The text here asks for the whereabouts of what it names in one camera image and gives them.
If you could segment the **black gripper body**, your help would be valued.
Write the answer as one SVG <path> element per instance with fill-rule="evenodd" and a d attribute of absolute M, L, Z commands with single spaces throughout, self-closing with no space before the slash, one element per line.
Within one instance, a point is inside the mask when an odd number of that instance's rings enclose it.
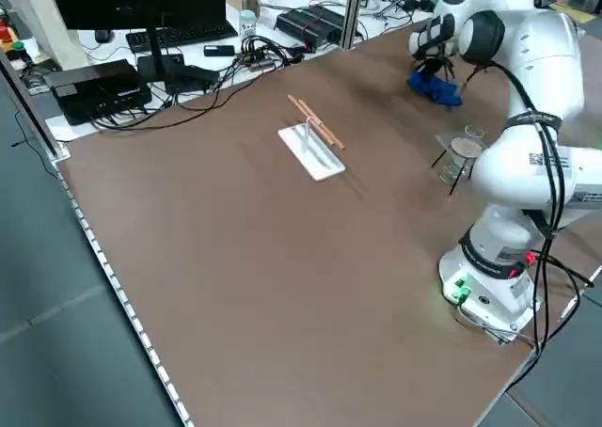
<path fill-rule="evenodd" d="M 447 42 L 443 41 L 437 44 L 433 42 L 425 43 L 420 46 L 420 61 L 426 60 L 444 60 L 447 57 Z"/>

